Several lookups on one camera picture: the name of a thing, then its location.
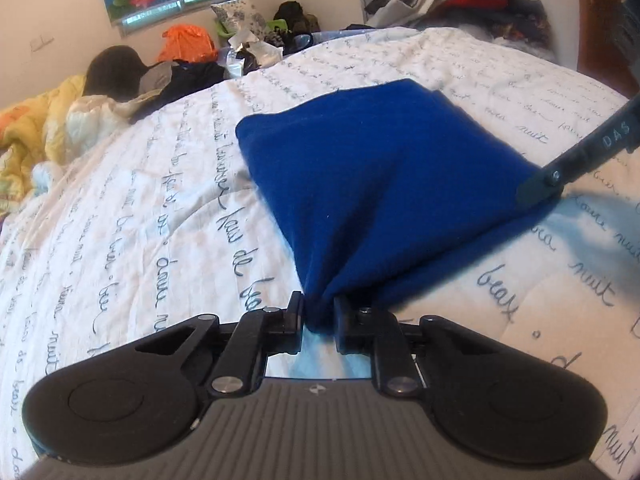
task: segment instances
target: white bedspread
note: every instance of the white bedspread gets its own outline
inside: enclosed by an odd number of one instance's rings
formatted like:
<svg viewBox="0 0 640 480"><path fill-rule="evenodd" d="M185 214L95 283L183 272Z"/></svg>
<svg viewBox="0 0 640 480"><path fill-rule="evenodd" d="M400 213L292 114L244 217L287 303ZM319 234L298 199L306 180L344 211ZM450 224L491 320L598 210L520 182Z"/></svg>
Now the white bedspread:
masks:
<svg viewBox="0 0 640 480"><path fill-rule="evenodd" d="M458 30L391 29L321 44L116 132L2 229L0 478L18 478L36 458L20 409L44 375L196 314L231 322L285 306L300 288L238 150L241 118L405 77L441 89L537 164L625 102ZM398 317L449 317L588 378L609 407L593 459L627 480L640 471L639 296L640 155L625 153L567 190L539 227ZM271 359L269 372L340 378L369 369L306 333L302 354Z"/></svg>

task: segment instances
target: gray fabric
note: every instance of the gray fabric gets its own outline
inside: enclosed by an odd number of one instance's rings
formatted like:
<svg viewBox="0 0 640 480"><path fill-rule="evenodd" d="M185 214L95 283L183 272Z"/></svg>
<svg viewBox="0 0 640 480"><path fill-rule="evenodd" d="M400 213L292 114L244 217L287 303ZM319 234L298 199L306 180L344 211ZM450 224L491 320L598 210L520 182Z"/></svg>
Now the gray fabric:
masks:
<svg viewBox="0 0 640 480"><path fill-rule="evenodd" d="M382 28L414 22L426 15L437 1L439 0L390 0L375 13L367 25Z"/></svg>
<svg viewBox="0 0 640 480"><path fill-rule="evenodd" d="M171 68L175 65L176 63L173 61L163 61L151 67L140 79L138 94L142 95L152 90L162 90L171 82Z"/></svg>

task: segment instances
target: orange plastic bag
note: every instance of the orange plastic bag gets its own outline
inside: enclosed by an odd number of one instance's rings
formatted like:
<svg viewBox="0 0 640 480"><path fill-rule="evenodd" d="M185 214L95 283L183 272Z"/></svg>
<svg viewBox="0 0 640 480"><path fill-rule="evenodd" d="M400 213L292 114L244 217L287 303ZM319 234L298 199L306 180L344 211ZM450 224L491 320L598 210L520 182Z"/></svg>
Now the orange plastic bag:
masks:
<svg viewBox="0 0 640 480"><path fill-rule="evenodd" d="M181 59L190 63L215 61L218 51L211 41L209 33L196 25L174 25L163 34L166 43L158 61Z"/></svg>

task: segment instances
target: yellow blanket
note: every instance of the yellow blanket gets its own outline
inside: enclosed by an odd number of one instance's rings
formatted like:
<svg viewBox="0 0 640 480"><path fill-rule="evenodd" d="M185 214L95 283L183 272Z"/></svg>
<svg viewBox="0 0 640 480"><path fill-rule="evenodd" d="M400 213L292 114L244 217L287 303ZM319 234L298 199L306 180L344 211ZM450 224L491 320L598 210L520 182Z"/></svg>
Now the yellow blanket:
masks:
<svg viewBox="0 0 640 480"><path fill-rule="evenodd" d="M64 163L66 113L83 88L84 76L72 76L55 90L0 110L0 218L16 211L31 190L37 163Z"/></svg>

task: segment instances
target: blue object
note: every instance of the blue object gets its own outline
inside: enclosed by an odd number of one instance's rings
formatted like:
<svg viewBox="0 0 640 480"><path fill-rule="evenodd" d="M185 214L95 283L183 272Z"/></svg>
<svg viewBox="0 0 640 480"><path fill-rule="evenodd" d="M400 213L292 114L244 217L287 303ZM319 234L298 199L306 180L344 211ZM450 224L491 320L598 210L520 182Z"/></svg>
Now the blue object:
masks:
<svg viewBox="0 0 640 480"><path fill-rule="evenodd" d="M516 188L538 168L410 80L250 116L236 136L292 247L314 332L331 331L337 294L407 300L554 205L518 211Z"/></svg>
<svg viewBox="0 0 640 480"><path fill-rule="evenodd" d="M337 40L338 38L350 38L351 36L360 36L371 32L371 28L362 28L359 30L323 30L321 32L312 32L314 44L325 43L326 41Z"/></svg>

